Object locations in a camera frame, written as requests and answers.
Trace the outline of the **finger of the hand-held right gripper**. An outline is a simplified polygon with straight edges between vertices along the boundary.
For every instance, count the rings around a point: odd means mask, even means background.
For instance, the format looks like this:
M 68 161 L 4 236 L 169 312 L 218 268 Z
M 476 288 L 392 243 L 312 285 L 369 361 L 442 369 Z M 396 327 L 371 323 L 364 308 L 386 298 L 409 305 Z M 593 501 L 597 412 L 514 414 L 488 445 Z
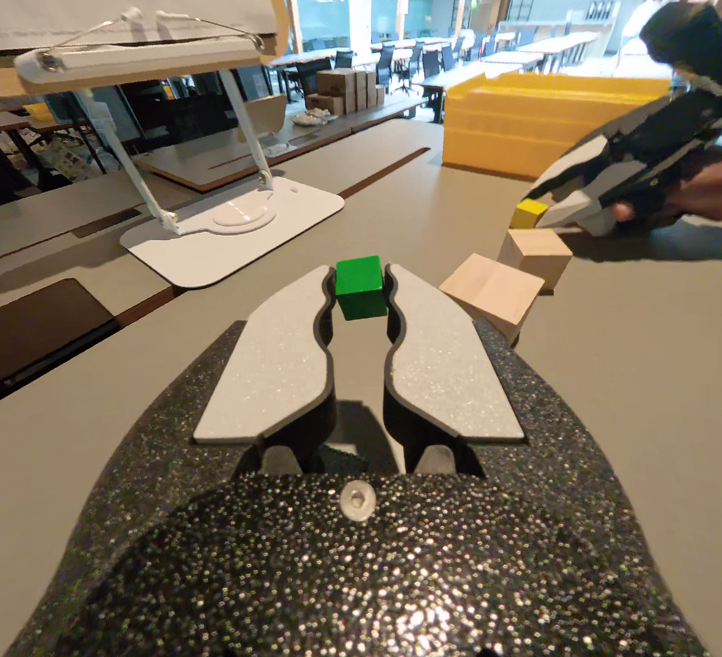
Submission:
M 584 186 L 588 174 L 595 176 L 607 165 L 609 138 L 589 138 L 547 167 L 526 193 L 526 198 L 540 200 L 548 196 L 552 201 L 563 201 Z
M 604 192 L 601 179 L 584 185 L 576 177 L 555 188 L 555 203 L 537 222 L 539 229 L 563 228 L 576 224 L 583 229 L 604 229 L 604 208 L 599 199 Z

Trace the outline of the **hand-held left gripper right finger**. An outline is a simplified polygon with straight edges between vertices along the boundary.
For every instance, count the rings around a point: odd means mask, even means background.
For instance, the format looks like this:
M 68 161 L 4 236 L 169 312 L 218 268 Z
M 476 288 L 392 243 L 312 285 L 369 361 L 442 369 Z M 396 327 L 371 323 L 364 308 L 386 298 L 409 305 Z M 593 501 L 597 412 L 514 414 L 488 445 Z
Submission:
M 526 445 L 472 317 L 399 264 L 386 265 L 384 277 L 384 426 L 402 446 L 405 471 L 429 447 L 447 448 L 461 471 L 472 447 Z

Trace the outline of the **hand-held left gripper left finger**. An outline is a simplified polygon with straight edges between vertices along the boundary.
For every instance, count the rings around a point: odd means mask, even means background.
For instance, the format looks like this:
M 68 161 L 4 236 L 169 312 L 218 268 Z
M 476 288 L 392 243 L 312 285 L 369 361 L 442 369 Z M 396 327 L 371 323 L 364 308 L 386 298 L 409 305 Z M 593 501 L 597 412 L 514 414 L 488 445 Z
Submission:
M 195 428 L 196 443 L 289 450 L 313 465 L 337 423 L 331 313 L 336 271 L 319 266 L 255 309 Z

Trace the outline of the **yellow wooden cube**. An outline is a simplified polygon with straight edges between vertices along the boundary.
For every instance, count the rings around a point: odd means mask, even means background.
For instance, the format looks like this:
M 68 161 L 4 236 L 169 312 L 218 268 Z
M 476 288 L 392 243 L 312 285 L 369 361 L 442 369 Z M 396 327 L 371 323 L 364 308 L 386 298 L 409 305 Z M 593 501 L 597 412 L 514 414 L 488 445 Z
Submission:
M 510 219 L 509 229 L 534 229 L 549 206 L 534 199 L 519 202 Z

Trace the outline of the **medium natural wooden cube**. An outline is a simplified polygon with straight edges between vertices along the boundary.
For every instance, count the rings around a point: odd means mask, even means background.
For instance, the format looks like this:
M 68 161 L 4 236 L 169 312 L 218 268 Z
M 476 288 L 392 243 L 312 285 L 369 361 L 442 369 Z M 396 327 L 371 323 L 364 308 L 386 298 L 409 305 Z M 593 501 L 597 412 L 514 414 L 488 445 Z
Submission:
M 552 229 L 509 229 L 497 261 L 544 281 L 541 295 L 554 294 L 573 252 Z

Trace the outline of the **large natural wooden cube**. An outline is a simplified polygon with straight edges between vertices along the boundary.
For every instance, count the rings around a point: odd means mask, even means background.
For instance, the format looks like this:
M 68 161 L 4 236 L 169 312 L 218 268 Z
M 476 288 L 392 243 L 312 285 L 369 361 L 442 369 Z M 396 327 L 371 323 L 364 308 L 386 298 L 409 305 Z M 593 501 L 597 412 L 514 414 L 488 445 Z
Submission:
M 472 253 L 439 290 L 474 320 L 488 320 L 513 344 L 544 286 L 535 275 Z

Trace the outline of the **green wooden cube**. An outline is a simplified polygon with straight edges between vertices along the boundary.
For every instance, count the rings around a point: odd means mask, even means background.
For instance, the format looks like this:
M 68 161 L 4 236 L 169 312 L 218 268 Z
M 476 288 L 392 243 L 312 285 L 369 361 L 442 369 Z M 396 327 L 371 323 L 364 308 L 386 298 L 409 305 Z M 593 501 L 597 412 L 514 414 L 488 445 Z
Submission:
M 338 261 L 336 299 L 346 321 L 386 317 L 381 258 L 371 255 Z

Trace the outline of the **stack of yellow plastic bins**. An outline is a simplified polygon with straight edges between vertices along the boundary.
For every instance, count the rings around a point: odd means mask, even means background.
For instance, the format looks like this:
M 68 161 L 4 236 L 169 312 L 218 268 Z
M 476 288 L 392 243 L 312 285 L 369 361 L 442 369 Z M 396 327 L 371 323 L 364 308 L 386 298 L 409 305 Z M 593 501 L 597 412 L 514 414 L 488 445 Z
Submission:
M 535 181 L 591 131 L 669 90 L 663 79 L 476 76 L 446 90 L 443 164 Z

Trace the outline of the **white and wood document stand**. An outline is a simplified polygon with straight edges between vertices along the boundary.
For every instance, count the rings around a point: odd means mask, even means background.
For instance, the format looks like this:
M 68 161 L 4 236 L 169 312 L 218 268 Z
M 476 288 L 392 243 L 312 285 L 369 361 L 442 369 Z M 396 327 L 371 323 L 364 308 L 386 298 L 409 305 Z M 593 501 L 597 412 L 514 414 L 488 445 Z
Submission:
M 130 229 L 122 246 L 173 286 L 197 290 L 214 285 L 344 207 L 338 195 L 274 177 L 250 121 L 233 70 L 269 64 L 281 56 L 287 34 L 262 38 L 233 35 L 125 44 L 69 43 L 21 51 L 12 74 L 26 93 L 72 93 L 111 153 L 131 179 L 152 220 Z M 149 80 L 205 73 L 219 75 L 258 176 L 172 212 L 160 206 L 119 136 L 116 117 L 93 92 Z

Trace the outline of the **group of black office chairs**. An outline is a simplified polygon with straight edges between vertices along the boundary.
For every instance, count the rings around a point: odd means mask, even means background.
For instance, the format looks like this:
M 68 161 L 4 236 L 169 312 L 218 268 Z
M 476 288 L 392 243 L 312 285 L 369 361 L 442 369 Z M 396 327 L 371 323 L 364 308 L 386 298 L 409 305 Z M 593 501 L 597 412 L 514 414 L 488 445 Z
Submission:
M 396 77 L 402 90 L 423 89 L 427 94 L 446 93 L 479 75 L 493 77 L 498 73 L 497 65 L 483 58 L 456 58 L 446 66 L 443 54 L 448 50 L 453 50 L 448 39 L 411 39 L 376 43 L 367 51 L 337 50 L 329 59 L 334 69 L 377 69 L 382 85 L 386 84 L 385 76 Z

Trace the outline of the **grey desk with wooden edge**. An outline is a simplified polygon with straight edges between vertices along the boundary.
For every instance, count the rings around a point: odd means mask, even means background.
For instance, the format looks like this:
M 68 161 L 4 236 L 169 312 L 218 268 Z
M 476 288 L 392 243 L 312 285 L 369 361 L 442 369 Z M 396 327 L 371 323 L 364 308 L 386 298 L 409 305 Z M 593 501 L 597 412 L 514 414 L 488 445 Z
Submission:
M 266 161 L 275 167 L 387 120 L 410 115 L 427 101 L 419 94 L 392 93 L 382 105 L 340 116 L 325 126 L 299 126 L 287 116 L 280 132 L 261 137 L 260 141 L 264 148 L 284 144 L 290 147 L 277 155 L 267 155 Z M 196 193 L 209 193 L 258 173 L 248 144 L 240 142 L 234 129 L 153 150 L 138 156 L 136 163 Z

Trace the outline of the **stack of cardboard boxes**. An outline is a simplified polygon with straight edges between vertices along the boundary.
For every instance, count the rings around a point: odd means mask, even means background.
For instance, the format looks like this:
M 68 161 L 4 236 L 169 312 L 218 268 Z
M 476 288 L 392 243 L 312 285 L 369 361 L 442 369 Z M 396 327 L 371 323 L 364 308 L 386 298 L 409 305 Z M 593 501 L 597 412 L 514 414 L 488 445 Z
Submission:
M 348 115 L 380 107 L 385 102 L 385 87 L 374 70 L 338 68 L 317 71 L 302 81 L 308 111 Z

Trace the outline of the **white crumpled wrapper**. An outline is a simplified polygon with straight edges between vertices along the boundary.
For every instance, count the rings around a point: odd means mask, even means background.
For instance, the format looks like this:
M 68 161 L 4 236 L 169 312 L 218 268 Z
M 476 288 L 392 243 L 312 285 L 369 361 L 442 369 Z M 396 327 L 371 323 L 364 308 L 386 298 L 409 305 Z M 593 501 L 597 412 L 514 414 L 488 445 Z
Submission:
M 294 112 L 290 116 L 290 120 L 294 123 L 294 125 L 300 126 L 302 128 L 326 126 L 337 119 L 337 115 L 333 114 L 328 110 L 320 108 L 313 108 L 310 110 L 306 109 L 303 111 Z

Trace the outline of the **small wooden tablet stand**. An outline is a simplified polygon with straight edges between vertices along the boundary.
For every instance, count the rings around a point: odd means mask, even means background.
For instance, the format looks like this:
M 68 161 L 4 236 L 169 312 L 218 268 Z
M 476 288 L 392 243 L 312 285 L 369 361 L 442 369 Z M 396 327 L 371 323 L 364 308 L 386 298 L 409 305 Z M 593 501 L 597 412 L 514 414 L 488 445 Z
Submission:
M 292 149 L 287 139 L 282 138 L 287 106 L 283 94 L 258 98 L 244 105 L 250 121 L 250 132 L 266 157 L 277 157 Z

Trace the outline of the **grey desk with dark slot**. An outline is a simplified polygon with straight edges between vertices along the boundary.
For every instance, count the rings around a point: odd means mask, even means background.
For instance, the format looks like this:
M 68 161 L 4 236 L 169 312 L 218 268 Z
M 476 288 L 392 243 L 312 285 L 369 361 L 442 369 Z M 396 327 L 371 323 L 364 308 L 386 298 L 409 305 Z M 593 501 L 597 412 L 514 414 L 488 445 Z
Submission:
M 2 205 L 1 256 L 130 209 L 149 215 L 146 203 L 123 171 Z

